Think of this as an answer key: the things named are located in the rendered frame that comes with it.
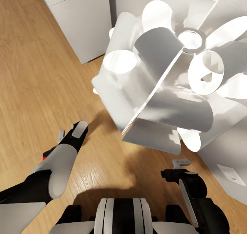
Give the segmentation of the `digital camera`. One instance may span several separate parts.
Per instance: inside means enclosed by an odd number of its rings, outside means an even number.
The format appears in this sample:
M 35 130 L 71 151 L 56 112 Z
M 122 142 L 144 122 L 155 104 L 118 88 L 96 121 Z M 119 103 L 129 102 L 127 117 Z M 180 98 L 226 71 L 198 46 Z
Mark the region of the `digital camera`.
M 54 148 L 52 148 L 52 149 L 51 149 L 51 150 L 49 150 L 49 151 L 45 151 L 45 152 L 43 153 L 43 158 L 45 158 L 45 157 L 49 156 L 49 155 L 51 154 L 51 152 L 52 152 L 54 149 L 55 149 L 55 147 L 54 147 Z

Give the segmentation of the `robot trunk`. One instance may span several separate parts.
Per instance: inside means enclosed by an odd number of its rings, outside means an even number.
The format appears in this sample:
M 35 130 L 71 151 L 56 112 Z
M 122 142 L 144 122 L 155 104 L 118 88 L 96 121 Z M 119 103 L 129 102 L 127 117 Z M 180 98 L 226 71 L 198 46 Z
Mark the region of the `robot trunk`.
M 102 198 L 97 208 L 94 234 L 153 234 L 146 199 Z

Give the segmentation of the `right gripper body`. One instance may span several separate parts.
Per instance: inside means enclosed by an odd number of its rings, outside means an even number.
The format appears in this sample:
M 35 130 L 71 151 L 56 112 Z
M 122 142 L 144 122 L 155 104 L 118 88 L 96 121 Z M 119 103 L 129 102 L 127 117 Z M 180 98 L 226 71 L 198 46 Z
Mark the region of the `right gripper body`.
M 165 169 L 165 179 L 167 182 L 176 182 L 176 175 L 180 172 L 180 171 L 188 171 L 187 169 Z

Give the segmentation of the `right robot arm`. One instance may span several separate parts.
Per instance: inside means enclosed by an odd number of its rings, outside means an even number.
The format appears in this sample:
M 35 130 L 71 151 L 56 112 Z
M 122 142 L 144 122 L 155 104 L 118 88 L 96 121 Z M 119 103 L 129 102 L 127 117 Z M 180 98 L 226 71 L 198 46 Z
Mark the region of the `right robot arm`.
M 176 182 L 181 189 L 195 230 L 199 234 L 231 234 L 228 220 L 219 206 L 207 196 L 203 179 L 195 172 L 181 169 L 191 165 L 188 159 L 173 159 L 173 169 L 161 171 L 167 182 Z

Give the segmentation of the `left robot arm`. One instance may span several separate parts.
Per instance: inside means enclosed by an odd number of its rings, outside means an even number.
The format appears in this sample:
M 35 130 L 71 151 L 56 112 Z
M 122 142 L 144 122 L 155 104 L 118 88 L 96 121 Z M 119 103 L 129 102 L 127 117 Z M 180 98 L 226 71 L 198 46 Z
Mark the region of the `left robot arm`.
M 25 181 L 0 192 L 0 234 L 20 234 L 53 199 L 64 193 L 75 159 L 88 133 L 88 123 L 73 124 L 58 146 Z

